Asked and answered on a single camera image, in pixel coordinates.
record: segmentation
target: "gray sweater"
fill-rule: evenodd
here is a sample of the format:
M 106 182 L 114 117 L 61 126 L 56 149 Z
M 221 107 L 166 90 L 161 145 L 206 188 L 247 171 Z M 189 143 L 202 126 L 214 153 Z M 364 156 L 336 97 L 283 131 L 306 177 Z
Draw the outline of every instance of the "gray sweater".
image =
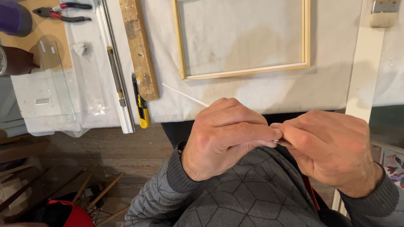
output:
M 354 226 L 404 226 L 404 190 L 387 176 L 364 198 L 341 194 Z M 189 179 L 175 150 L 136 196 L 123 227 L 325 226 L 297 169 L 258 147 L 203 182 Z

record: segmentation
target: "brown vase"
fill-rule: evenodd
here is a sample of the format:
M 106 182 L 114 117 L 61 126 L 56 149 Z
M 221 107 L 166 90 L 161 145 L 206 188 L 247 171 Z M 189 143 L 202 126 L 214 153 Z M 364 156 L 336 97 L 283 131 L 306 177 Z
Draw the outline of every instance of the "brown vase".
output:
M 34 68 L 40 68 L 32 62 L 33 53 L 23 49 L 0 45 L 0 76 L 18 76 L 30 74 Z

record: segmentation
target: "ribbed cuff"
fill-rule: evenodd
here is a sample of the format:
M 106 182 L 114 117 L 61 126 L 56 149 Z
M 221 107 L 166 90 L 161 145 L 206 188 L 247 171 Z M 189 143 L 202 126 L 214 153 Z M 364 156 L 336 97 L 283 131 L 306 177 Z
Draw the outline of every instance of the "ribbed cuff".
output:
M 187 141 L 182 141 L 171 154 L 167 167 L 167 181 L 170 187 L 177 193 L 187 193 L 195 189 L 200 182 L 191 180 L 182 167 L 178 150 L 183 151 Z
M 383 173 L 384 178 L 365 197 L 352 198 L 340 192 L 345 205 L 364 215 L 373 217 L 389 216 L 395 210 L 400 194 L 397 186 L 389 179 L 384 169 Z

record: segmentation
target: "wooden stretcher frame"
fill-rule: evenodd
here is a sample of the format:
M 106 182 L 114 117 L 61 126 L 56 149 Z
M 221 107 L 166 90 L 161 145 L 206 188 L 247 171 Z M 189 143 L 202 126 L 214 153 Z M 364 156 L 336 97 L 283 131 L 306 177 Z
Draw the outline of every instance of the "wooden stretcher frame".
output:
M 239 76 L 247 74 L 256 74 L 271 71 L 281 71 L 281 70 L 291 70 L 291 69 L 302 69 L 310 67 L 310 0 L 302 1 L 302 62 L 293 63 L 287 65 L 276 65 L 255 69 L 243 69 L 237 71 L 228 71 L 221 73 L 212 73 L 204 75 L 187 76 L 187 69 L 185 64 L 184 56 L 184 46 L 181 32 L 181 21 L 179 13 L 179 2 L 186 0 L 173 0 L 174 17 L 175 17 L 175 28 L 177 32 L 177 44 L 180 62 L 180 73 L 183 81 L 190 80 L 202 80 L 202 79 L 213 79 L 222 78 L 229 76 Z

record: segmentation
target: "wire cutters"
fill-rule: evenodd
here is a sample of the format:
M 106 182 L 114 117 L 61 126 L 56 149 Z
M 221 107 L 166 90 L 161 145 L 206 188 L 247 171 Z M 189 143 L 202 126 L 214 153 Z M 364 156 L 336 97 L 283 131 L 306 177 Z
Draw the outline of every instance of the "wire cutters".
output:
M 89 4 L 67 2 L 67 3 L 62 3 L 53 8 L 41 7 L 38 9 L 34 9 L 32 12 L 41 17 L 57 18 L 59 20 L 62 20 L 65 22 L 71 22 L 71 23 L 82 22 L 82 21 L 91 21 L 91 18 L 88 18 L 88 17 L 64 17 L 64 16 L 56 13 L 56 12 L 62 11 L 65 8 L 92 9 L 93 7 Z

